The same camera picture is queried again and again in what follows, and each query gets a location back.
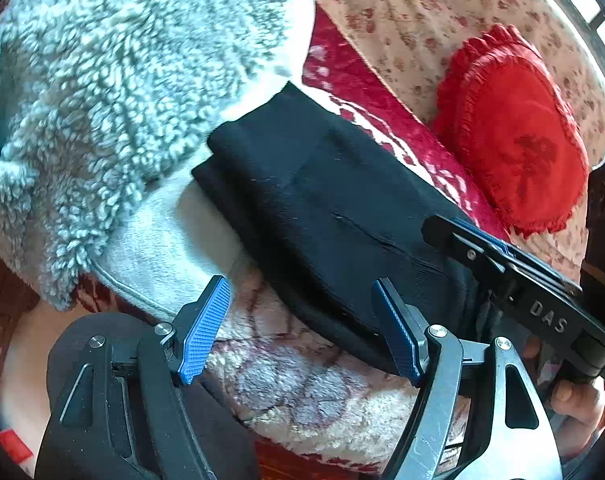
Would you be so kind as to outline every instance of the white fleece blanket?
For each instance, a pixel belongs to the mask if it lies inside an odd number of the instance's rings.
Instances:
[[[222,123],[287,0],[11,0],[0,17],[0,254],[57,308],[145,187]]]

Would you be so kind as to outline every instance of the floral fabric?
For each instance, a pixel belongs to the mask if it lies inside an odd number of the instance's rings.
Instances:
[[[573,107],[589,163],[605,155],[605,84],[591,54],[549,0],[318,0],[339,29],[417,117],[436,117],[436,89],[463,41],[494,23],[515,25],[543,56]],[[557,234],[513,242],[578,280],[585,254],[586,200]]]

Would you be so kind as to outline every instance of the folded black fabric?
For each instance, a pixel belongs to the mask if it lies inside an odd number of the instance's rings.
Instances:
[[[312,330],[395,372],[371,308],[372,283],[388,277],[428,322],[463,338],[484,331],[486,295],[420,231],[433,214],[469,218],[360,128],[288,84],[208,144],[195,179]]]

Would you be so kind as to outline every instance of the screw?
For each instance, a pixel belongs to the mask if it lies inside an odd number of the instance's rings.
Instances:
[[[511,348],[511,341],[506,337],[497,337],[496,346],[502,350],[509,350]]]
[[[105,344],[105,336],[103,335],[95,335],[89,340],[89,346],[92,348],[100,348]]]
[[[167,335],[167,334],[171,334],[171,331],[174,328],[172,327],[171,323],[158,323],[154,328],[153,331],[157,334],[157,335]]]
[[[429,327],[429,333],[434,337],[445,337],[447,329],[442,325],[432,325]]]

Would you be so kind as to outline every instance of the blue gripper pad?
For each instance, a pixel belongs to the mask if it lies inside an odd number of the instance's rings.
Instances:
[[[389,280],[385,280],[385,282],[389,283],[387,290],[381,280],[376,280],[372,287],[374,313],[378,318],[399,375],[409,379],[413,386],[420,387],[425,376],[425,370],[420,365],[419,344],[411,334],[411,328],[401,319],[397,311],[396,304],[405,306],[404,301],[391,286]]]
[[[208,289],[209,286],[198,300],[198,303],[204,300],[204,304],[200,306],[198,316],[183,343],[183,359],[178,368],[183,384],[191,384],[194,377],[202,373],[220,324],[231,303],[231,287],[223,277],[218,276],[214,289]]]
[[[481,229],[478,229],[474,224],[470,224],[469,222],[466,222],[465,220],[460,220],[459,218],[452,218],[452,223],[470,230],[472,233],[479,236],[480,238],[484,238],[490,244],[493,244],[497,248],[499,248],[499,250],[501,250],[507,256],[513,256],[513,254],[509,250],[509,244],[507,242],[504,242],[503,240],[496,238],[495,236],[490,235],[489,233],[486,233]]]

